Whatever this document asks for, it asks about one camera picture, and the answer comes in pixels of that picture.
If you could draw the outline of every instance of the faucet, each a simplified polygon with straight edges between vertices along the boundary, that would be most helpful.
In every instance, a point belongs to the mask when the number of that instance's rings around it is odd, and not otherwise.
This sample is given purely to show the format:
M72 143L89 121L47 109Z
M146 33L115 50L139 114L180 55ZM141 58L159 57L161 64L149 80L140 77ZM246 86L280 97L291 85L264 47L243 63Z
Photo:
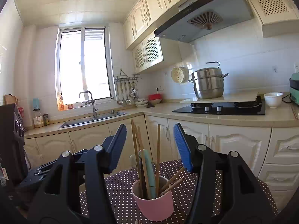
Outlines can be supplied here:
M90 91L83 91L83 92L81 92L81 93L90 93L90 96L92 97L92 93L90 92ZM87 102L89 102L89 103L92 103L92 114L93 114L93 116L95 117L95 118L97 118L97 110L98 109L95 109L95 100L92 98L91 100L88 100Z

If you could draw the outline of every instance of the window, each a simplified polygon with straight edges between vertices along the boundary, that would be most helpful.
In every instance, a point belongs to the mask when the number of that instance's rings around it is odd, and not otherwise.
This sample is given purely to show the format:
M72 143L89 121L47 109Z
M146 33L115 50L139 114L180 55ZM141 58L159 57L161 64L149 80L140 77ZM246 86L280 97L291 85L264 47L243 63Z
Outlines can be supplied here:
M106 59L105 28L60 30L57 50L57 91L63 103L73 104L93 99L112 99Z

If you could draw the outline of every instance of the silver bolt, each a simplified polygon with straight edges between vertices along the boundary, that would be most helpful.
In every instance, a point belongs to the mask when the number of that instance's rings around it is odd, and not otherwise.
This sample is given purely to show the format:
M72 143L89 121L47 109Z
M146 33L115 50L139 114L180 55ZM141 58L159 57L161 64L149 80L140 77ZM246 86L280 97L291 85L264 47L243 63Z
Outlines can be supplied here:
M200 150L200 151L205 151L207 149L207 147L205 145L199 145L197 147L197 149Z
M62 154L61 154L63 157L67 157L70 155L70 152L69 151L64 151Z
M103 147L101 145L97 145L97 146L94 147L94 150L97 151L97 152L101 151L102 149L103 149Z
M232 151L231 152L231 156L233 156L233 157L237 157L239 155L239 153L237 153L237 152L235 152L235 151Z

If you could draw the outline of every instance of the kitchen sink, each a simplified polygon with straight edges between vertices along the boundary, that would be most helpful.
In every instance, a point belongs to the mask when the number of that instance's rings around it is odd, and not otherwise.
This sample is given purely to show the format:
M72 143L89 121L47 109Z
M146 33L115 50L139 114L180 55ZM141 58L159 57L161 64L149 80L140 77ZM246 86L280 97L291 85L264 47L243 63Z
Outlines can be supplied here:
M109 119L113 117L117 117L120 115L125 115L127 113L124 112L119 112L119 111L111 111L110 113L106 114L100 114L97 117L87 117L87 118L82 118L82 119L74 119L74 120L69 120L64 122L59 128L65 128L69 126L74 126L74 125L83 125L89 122L95 122L95 121L100 121L103 119Z

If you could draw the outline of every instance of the stainless steel pot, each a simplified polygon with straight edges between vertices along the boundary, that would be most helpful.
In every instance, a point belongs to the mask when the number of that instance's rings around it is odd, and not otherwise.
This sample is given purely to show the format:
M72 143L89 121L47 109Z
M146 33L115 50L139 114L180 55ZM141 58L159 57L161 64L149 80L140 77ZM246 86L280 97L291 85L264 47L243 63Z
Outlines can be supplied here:
M228 73L223 75L219 68L220 62L207 62L218 63L218 68L204 68L192 73L192 82L194 85L194 92L198 99L213 99L223 95L224 78Z

